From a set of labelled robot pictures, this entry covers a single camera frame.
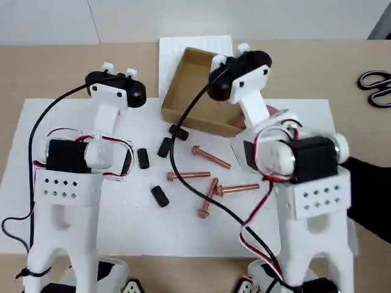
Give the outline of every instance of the metal screw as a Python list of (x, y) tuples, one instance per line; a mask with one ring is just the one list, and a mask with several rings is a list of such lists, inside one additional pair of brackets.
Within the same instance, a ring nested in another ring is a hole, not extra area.
[[(217, 186), (218, 183), (219, 183), (219, 178), (213, 178), (212, 184), (209, 187), (209, 190), (208, 190), (208, 193), (207, 193), (207, 197), (208, 198), (212, 198), (212, 196), (214, 194), (214, 190), (216, 189), (216, 186)], [(209, 201), (204, 200), (203, 203), (202, 203), (201, 208), (198, 210), (198, 216), (201, 219), (205, 219), (205, 218), (207, 218), (209, 216), (209, 212), (208, 212), (209, 204), (210, 204)]]
[(194, 145), (191, 149), (191, 153), (193, 154), (193, 156), (204, 157), (208, 161), (214, 162), (215, 164), (220, 165), (221, 167), (224, 167), (226, 169), (231, 169), (230, 164), (224, 162), (223, 160), (220, 160), (218, 157), (215, 157), (210, 153), (207, 153), (206, 151), (201, 150), (199, 145)]
[(259, 184), (248, 184), (248, 185), (238, 185), (238, 186), (216, 186), (216, 194), (222, 197), (224, 194), (231, 194), (233, 192), (247, 191), (259, 189)]
[[(210, 172), (189, 172), (189, 173), (180, 173), (180, 175), (184, 178), (203, 178), (210, 177)], [(174, 172), (167, 172), (167, 180), (174, 181), (178, 179), (178, 176)]]

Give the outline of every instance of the bolt head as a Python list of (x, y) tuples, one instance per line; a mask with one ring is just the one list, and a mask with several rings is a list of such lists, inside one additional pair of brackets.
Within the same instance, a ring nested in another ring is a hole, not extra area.
[(168, 181), (174, 181), (174, 173), (167, 172), (167, 180)]
[(193, 155), (196, 155), (198, 153), (198, 151), (200, 150), (200, 146), (199, 145), (194, 145), (192, 148), (191, 148), (191, 153)]
[(220, 197), (222, 197), (223, 195), (223, 192), (222, 192), (222, 186), (221, 185), (217, 185), (216, 186), (216, 194)]
[(204, 211), (203, 209), (199, 209), (198, 210), (198, 216), (201, 219), (206, 219), (209, 216), (209, 212), (208, 211)]

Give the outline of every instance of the table surface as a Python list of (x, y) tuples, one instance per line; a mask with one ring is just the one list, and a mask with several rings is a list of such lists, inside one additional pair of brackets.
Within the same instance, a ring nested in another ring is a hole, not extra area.
[[(377, 165), (391, 165), (387, 109), (367, 104), (367, 92), (356, 88), (365, 70), (391, 70), (389, 41), (265, 41), (249, 42), (252, 49), (268, 52), (272, 73), (265, 98), (327, 98), (339, 132), (348, 139), (351, 154)], [(82, 84), (84, 76), (112, 62), (117, 71), (137, 68), (147, 96), (158, 96), (158, 44), (0, 47), (0, 176), (13, 133), (26, 98), (55, 98)], [(360, 255), (355, 261), (356, 292), (389, 292), (391, 245), (357, 225)], [(131, 276), (141, 280), (146, 292), (230, 292), (248, 259), (125, 257)], [(25, 256), (0, 255), (0, 292), (18, 292), (15, 274), (25, 266)], [(56, 260), (57, 280), (68, 260)], [(312, 268), (326, 274), (323, 260)]]

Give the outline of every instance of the black scissors handle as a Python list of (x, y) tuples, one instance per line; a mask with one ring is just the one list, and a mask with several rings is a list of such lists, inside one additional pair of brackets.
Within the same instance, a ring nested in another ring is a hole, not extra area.
[[(364, 83), (364, 80), (369, 76), (380, 76), (383, 78), (383, 80), (376, 81), (372, 84)], [(361, 90), (379, 89), (382, 92), (382, 90), (384, 90), (384, 88), (386, 88), (387, 85), (391, 85), (391, 74), (386, 71), (382, 71), (382, 70), (368, 71), (368, 72), (364, 73), (362, 76), (360, 76), (357, 80), (357, 87)]]
[(382, 90), (373, 93), (368, 97), (368, 103), (376, 108), (386, 109), (391, 108), (391, 103), (378, 103), (376, 102), (376, 98), (379, 98), (380, 96), (385, 96), (391, 93), (391, 87), (384, 87)]

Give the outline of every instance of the cardboard box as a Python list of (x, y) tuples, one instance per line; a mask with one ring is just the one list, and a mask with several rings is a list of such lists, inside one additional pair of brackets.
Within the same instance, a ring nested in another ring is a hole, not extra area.
[[(163, 120), (176, 124), (201, 89), (208, 83), (213, 53), (186, 48), (171, 82), (161, 113)], [(233, 137), (242, 131), (235, 126), (242, 111), (239, 105), (217, 102), (204, 94), (194, 106), (183, 126)]]

